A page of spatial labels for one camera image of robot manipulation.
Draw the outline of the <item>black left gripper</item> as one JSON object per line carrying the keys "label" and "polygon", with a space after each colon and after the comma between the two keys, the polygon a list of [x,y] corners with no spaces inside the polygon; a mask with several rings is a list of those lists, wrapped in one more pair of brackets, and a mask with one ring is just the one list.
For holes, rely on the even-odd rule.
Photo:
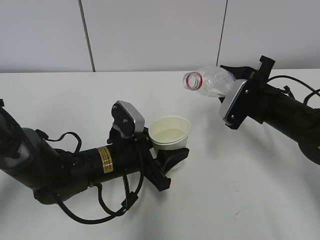
{"label": "black left gripper", "polygon": [[114,166],[123,166],[131,172],[130,165],[137,168],[158,191],[170,188],[171,179],[166,174],[189,155],[186,147],[175,150],[157,150],[156,158],[150,149],[155,149],[148,131],[135,133],[131,137],[122,136],[118,131],[110,131],[107,143],[112,148]]}

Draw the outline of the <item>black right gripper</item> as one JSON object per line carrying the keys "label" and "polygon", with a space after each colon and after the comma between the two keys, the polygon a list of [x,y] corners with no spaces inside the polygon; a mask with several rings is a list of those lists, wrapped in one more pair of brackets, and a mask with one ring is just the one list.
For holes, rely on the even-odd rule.
{"label": "black right gripper", "polygon": [[[268,80],[271,70],[275,64],[275,61],[271,58],[268,58],[262,55],[259,59],[260,65],[258,69],[254,69],[249,66],[226,66],[220,65],[222,69],[225,69],[233,75],[236,80],[245,79],[249,80],[250,85],[252,86],[252,108],[250,109],[248,116],[254,118],[258,112],[259,101],[260,101],[260,91],[263,88],[264,84]],[[220,97],[219,100],[222,104],[225,97]]]}

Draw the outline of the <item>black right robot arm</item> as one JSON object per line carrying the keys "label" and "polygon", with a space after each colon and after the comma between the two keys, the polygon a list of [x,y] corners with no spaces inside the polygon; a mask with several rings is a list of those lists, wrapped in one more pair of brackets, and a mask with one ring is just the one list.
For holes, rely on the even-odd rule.
{"label": "black right robot arm", "polygon": [[320,163],[320,110],[294,99],[288,87],[269,85],[275,61],[261,56],[260,67],[222,65],[235,81],[224,97],[220,97],[219,114],[226,126],[237,130],[250,117],[267,123],[297,142],[301,152],[312,162]]}

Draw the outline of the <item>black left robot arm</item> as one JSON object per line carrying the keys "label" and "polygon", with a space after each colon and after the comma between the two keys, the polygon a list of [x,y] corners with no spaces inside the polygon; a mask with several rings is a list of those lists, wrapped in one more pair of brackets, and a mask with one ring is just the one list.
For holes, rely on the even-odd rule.
{"label": "black left robot arm", "polygon": [[73,152],[53,148],[41,130],[20,127],[9,113],[0,111],[0,169],[33,191],[41,204],[56,203],[55,190],[66,201],[88,187],[140,172],[158,191],[167,190],[167,173],[186,159],[189,150],[179,147],[151,154],[145,119],[129,102],[118,100],[111,109],[113,123],[107,144]]}

